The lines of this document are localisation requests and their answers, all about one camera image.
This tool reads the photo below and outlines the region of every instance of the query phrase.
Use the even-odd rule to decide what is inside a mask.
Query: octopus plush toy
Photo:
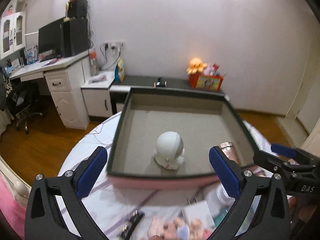
[[[197,72],[202,73],[207,66],[207,63],[203,63],[200,58],[195,57],[189,63],[187,74],[196,74]]]
[[[212,232],[212,228],[202,228],[202,222],[199,219],[194,219],[190,225],[187,225],[181,218],[168,223],[154,217],[147,236],[149,240],[155,236],[159,236],[162,240],[206,240]]]

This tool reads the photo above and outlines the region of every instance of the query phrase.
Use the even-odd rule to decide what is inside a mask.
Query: drawer handle
[[[104,106],[105,106],[106,110],[108,111],[107,100],[106,99],[104,100]]]
[[[58,112],[58,114],[59,114],[59,116],[60,116],[61,114],[60,114],[59,111],[58,111],[58,107],[56,107],[56,110],[57,110],[57,112]]]

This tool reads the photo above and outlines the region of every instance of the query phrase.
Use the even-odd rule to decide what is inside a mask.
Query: box
[[[166,131],[180,134],[185,162],[177,170],[156,164],[157,138]],[[219,181],[209,163],[209,150],[231,141],[239,165],[252,167],[259,151],[251,134],[228,101],[208,91],[131,88],[116,129],[107,176],[116,187],[179,189]]]
[[[204,88],[219,91],[222,81],[222,76],[206,76],[200,73],[191,74],[189,76],[189,82],[193,88]]]

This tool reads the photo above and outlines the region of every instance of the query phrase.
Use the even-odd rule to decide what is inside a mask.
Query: white charger
[[[184,207],[181,212],[188,225],[192,220],[200,219],[204,228],[215,227],[209,206],[205,200],[190,204]]]

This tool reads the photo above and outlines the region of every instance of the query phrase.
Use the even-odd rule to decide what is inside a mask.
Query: black monitor
[[[38,49],[39,54],[48,50],[53,50],[57,57],[61,57],[60,43],[60,24],[63,23],[63,18],[51,22],[39,29]]]

